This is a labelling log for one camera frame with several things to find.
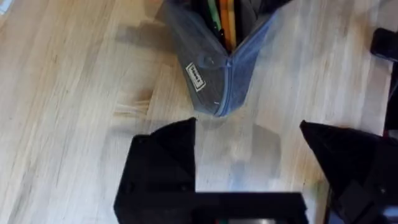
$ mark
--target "wood grain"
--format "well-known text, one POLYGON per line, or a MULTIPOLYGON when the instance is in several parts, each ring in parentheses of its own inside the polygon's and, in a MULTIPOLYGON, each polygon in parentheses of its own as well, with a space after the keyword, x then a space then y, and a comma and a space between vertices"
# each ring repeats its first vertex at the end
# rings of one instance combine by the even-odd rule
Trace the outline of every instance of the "wood grain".
POLYGON ((200 191, 301 191, 320 223, 328 184, 299 122, 381 134, 388 63, 369 54, 396 1, 295 0, 278 13, 245 105, 193 111, 161 1, 14 0, 0 17, 0 223, 116 223, 131 138, 198 118, 200 191))

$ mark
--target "pencil case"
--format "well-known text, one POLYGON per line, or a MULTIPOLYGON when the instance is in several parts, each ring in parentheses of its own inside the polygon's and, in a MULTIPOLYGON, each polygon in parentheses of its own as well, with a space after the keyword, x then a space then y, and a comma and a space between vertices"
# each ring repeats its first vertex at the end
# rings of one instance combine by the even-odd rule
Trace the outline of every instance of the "pencil case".
POLYGON ((286 2, 276 1, 263 7, 251 31, 230 54, 201 15, 190 8, 189 1, 164 2, 167 25, 195 110, 226 116, 243 105, 264 37, 276 10, 286 2))

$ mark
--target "label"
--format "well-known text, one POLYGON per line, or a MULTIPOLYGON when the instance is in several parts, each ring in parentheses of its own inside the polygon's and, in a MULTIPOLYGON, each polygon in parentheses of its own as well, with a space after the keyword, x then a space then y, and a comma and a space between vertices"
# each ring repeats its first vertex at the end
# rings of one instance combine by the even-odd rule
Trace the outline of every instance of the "label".
POLYGON ((196 66, 193 63, 189 64, 185 69, 188 72, 188 75, 191 78, 193 86, 195 87, 197 92, 206 86, 206 82, 202 79, 196 66))

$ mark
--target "black plastic part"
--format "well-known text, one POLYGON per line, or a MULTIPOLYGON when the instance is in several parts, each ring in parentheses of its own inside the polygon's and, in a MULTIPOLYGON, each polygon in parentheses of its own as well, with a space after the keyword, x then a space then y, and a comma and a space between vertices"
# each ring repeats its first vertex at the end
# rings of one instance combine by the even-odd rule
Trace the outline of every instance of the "black plastic part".
POLYGON ((391 73, 389 101, 387 104, 385 131, 398 130, 398 62, 394 63, 391 73))
POLYGON ((333 191, 325 223, 396 223, 395 140, 305 121, 300 128, 333 191))
POLYGON ((398 62, 398 34, 383 28, 373 33, 371 53, 377 57, 398 62))
POLYGON ((196 193, 195 119, 135 136, 114 203, 120 224, 308 223, 300 193, 196 193))

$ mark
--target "yellow pencil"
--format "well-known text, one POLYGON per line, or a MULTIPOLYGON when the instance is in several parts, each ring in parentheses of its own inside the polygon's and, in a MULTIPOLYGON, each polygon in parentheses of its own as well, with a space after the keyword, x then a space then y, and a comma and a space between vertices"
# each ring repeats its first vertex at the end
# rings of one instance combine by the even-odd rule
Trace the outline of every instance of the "yellow pencil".
POLYGON ((228 0, 220 0, 221 26, 224 29, 225 48, 232 51, 231 32, 229 31, 228 0))
POLYGON ((236 48, 236 28, 234 0, 228 0, 229 33, 231 37, 231 51, 236 48))

